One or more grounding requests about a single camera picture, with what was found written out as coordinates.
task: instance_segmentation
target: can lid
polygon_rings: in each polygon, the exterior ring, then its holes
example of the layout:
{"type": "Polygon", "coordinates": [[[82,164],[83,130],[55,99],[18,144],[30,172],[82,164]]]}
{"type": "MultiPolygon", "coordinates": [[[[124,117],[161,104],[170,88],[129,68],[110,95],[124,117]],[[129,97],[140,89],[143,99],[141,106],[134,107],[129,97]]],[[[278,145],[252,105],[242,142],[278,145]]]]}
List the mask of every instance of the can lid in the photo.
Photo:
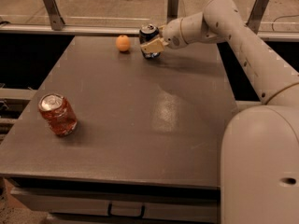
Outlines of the can lid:
{"type": "Polygon", "coordinates": [[[142,26],[141,27],[141,32],[144,34],[152,34],[156,31],[157,27],[155,27],[154,25],[146,25],[146,26],[142,26]]]}
{"type": "Polygon", "coordinates": [[[43,111],[51,111],[63,104],[64,97],[59,94],[47,94],[41,98],[39,108],[43,111]]]}

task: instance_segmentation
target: black handle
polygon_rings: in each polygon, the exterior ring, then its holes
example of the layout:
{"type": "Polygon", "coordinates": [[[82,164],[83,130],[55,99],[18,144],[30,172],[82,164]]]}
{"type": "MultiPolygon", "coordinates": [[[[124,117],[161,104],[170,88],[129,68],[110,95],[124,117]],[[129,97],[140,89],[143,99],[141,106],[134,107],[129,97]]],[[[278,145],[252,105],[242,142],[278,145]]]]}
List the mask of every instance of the black handle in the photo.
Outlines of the black handle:
{"type": "Polygon", "coordinates": [[[108,206],[107,213],[108,213],[109,217],[129,217],[129,218],[141,219],[144,216],[145,210],[146,210],[146,207],[144,205],[142,205],[141,210],[140,210],[140,215],[138,215],[138,216],[130,217],[130,216],[115,215],[115,214],[112,214],[112,203],[110,203],[108,206]]]}

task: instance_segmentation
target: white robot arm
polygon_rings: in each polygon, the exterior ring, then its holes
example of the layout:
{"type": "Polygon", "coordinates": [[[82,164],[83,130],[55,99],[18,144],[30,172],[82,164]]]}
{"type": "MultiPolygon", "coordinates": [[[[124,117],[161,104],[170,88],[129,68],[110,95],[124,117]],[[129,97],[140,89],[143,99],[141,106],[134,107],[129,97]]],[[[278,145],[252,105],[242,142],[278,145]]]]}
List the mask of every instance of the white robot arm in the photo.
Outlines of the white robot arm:
{"type": "Polygon", "coordinates": [[[232,0],[170,21],[162,37],[171,49],[228,42],[263,104],[237,114],[223,136],[221,223],[299,223],[298,72],[247,27],[232,0]]]}

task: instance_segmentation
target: red soda can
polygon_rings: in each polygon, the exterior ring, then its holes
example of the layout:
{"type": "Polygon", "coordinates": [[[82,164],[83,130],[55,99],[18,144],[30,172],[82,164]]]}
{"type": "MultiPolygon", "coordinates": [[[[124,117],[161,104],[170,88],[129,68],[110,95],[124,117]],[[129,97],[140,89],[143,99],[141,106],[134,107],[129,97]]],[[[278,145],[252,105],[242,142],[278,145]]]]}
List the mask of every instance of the red soda can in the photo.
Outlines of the red soda can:
{"type": "Polygon", "coordinates": [[[75,113],[65,97],[51,93],[42,97],[38,103],[41,116],[48,122],[50,129],[58,136],[70,134],[77,125],[75,113]]]}

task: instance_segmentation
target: floor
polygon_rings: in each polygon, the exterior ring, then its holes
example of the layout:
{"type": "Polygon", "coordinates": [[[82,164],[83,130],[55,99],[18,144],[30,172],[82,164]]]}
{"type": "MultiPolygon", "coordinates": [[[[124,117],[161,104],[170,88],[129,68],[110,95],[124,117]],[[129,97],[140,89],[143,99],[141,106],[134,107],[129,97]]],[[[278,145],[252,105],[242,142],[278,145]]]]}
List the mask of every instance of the floor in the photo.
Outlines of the floor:
{"type": "MultiPolygon", "coordinates": [[[[178,15],[199,12],[208,0],[179,0],[178,15]]],[[[246,21],[255,0],[234,0],[246,21]]],[[[66,24],[84,26],[140,27],[166,23],[167,0],[56,0],[66,24]]],[[[270,0],[260,31],[299,31],[299,0],[270,0]]],[[[49,24],[42,0],[0,0],[0,21],[15,24],[49,24]]],[[[44,224],[45,213],[7,205],[0,195],[0,224],[44,224]]]]}

